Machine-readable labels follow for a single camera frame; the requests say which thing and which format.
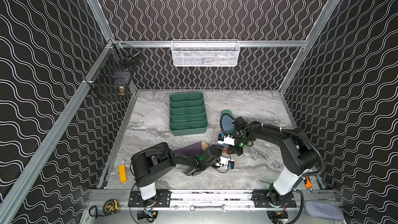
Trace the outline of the purple striped sock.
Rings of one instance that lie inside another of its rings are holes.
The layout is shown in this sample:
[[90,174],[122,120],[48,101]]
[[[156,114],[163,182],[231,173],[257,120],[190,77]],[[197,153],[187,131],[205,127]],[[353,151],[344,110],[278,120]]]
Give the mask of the purple striped sock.
[[186,146],[184,148],[173,150],[173,152],[183,156],[189,156],[189,155],[199,154],[205,151],[208,147],[209,145],[206,142],[197,142],[189,146]]

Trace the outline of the blue orange striped sock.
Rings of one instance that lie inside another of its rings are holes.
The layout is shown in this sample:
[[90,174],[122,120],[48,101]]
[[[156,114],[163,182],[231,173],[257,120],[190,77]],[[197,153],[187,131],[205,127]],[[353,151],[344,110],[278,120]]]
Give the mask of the blue orange striped sock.
[[228,135],[234,133],[234,117],[230,110],[223,110],[220,117],[221,133]]

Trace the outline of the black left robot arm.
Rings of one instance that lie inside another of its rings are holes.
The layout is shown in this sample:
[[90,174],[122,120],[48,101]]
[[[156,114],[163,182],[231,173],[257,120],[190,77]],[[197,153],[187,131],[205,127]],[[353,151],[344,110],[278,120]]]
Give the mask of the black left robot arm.
[[166,142],[137,152],[131,157],[131,166],[142,200],[154,200],[157,196],[155,182],[173,169],[196,176],[210,167],[215,168],[222,153],[223,147],[211,145],[200,153],[182,155],[171,150]]

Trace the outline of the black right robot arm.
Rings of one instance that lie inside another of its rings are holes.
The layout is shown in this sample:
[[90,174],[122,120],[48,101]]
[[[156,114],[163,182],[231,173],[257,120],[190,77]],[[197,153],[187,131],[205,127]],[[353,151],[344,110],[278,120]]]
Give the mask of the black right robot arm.
[[256,140],[266,141],[279,147],[284,169],[270,185],[268,201],[273,206],[281,206],[291,197],[298,184],[308,176],[320,175],[325,170],[325,161],[306,133],[258,121],[247,123],[242,117],[232,120],[235,145],[233,153],[241,155],[244,146],[252,146]]

